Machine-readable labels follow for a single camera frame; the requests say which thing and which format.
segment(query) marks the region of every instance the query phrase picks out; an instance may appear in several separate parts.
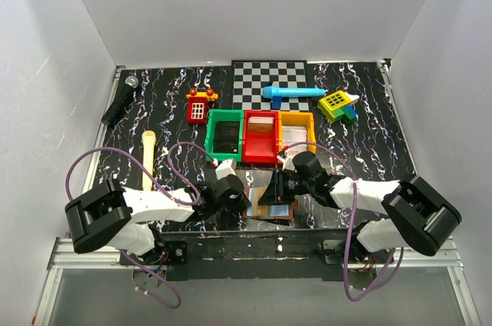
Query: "yellow box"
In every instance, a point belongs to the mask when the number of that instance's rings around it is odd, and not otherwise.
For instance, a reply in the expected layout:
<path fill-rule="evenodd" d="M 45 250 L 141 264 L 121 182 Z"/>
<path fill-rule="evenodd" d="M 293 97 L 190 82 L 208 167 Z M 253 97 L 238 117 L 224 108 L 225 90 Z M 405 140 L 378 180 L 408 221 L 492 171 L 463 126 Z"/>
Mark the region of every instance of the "yellow box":
<path fill-rule="evenodd" d="M 282 142 L 283 126 L 304 126 L 307 130 L 307 141 L 312 143 L 316 142 L 314 136 L 314 118 L 311 112 L 278 112 L 278 150 L 281 151 L 284 147 Z M 316 153 L 316 147 L 314 145 L 307 146 L 308 151 Z"/>
<path fill-rule="evenodd" d="M 337 108 L 348 105 L 351 100 L 347 97 L 343 90 L 339 90 L 327 97 L 324 97 L 320 100 L 320 102 L 323 103 L 323 105 L 326 105 L 330 111 L 334 111 Z"/>

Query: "black tabletop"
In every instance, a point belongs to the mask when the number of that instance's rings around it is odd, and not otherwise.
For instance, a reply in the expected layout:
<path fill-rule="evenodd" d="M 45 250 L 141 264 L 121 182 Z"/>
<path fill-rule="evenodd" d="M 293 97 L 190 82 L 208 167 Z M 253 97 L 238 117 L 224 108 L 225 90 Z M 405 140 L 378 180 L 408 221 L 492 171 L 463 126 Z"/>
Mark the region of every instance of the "black tabletop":
<path fill-rule="evenodd" d="M 376 62 L 321 63 L 307 65 L 307 86 L 326 88 L 330 92 L 345 90 L 360 95 L 355 105 L 356 122 L 331 124 L 311 105 L 316 139 L 343 158 L 354 173 L 363 179 L 388 181 L 414 171 L 404 137 L 394 113 L 381 64 Z M 204 146 L 207 125 L 190 125 L 186 120 L 186 94 L 190 88 L 212 87 L 219 95 L 213 108 L 231 109 L 233 74 L 231 66 L 205 68 L 125 69 L 120 84 L 129 75 L 138 77 L 141 85 L 125 117 L 112 130 L 107 130 L 105 146 L 121 148 L 142 160 L 141 135 L 152 130 L 157 135 L 155 177 L 167 189 L 184 187 L 167 166 L 168 149 L 176 141 L 192 141 Z M 332 173 L 343 174 L 337 161 L 324 152 L 317 153 L 321 164 Z M 204 156 L 194 148 L 179 148 L 176 166 L 191 181 L 215 181 L 214 169 L 205 164 Z M 266 186 L 272 168 L 240 165 L 236 175 L 245 186 Z M 124 157 L 101 153 L 95 183 L 116 177 L 129 188 L 141 189 L 141 171 Z M 299 199 L 294 220 L 287 224 L 244 219 L 241 214 L 212 217 L 207 221 L 179 224 L 161 222 L 163 231 L 283 230 L 295 228 L 345 228 L 349 210 L 334 210 L 318 205 L 310 196 Z M 360 212 L 358 221 L 374 214 Z"/>

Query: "red toy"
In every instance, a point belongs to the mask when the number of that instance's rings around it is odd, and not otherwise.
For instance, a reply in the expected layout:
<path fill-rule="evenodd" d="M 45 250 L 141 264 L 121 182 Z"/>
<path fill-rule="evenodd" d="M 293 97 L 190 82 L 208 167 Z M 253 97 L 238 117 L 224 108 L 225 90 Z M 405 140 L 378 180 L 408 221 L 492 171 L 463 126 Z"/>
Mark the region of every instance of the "red toy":
<path fill-rule="evenodd" d="M 250 123 L 251 117 L 273 118 L 271 124 Z M 246 163 L 276 165 L 278 153 L 278 112 L 244 111 L 243 158 Z"/>
<path fill-rule="evenodd" d="M 196 88 L 191 88 L 189 94 L 186 94 L 186 98 L 188 98 L 188 112 L 186 113 L 188 123 L 204 124 L 208 103 L 216 101 L 218 94 L 212 88 L 207 89 L 207 91 L 197 91 Z"/>

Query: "checkerboard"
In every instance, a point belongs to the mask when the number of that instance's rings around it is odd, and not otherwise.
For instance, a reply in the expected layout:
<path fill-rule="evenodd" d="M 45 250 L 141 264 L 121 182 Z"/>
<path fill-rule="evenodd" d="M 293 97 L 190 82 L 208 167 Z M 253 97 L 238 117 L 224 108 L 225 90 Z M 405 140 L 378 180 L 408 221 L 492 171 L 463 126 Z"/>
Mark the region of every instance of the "checkerboard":
<path fill-rule="evenodd" d="M 306 88 L 305 62 L 234 62 L 233 109 L 270 110 L 270 99 L 261 89 L 270 83 L 279 88 Z M 309 111 L 308 98 L 282 98 L 281 111 Z"/>

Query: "black microphone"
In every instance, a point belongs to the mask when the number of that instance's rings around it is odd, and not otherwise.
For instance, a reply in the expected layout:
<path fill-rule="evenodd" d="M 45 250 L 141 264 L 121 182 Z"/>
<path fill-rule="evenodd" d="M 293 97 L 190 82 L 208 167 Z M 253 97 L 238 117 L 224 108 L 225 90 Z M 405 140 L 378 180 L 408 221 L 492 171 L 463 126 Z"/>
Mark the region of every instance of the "black microphone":
<path fill-rule="evenodd" d="M 121 119 L 125 106 L 133 98 L 133 92 L 138 87 L 138 79 L 128 76 L 121 89 L 116 93 L 115 99 L 101 118 L 101 122 L 109 128 L 115 126 Z"/>

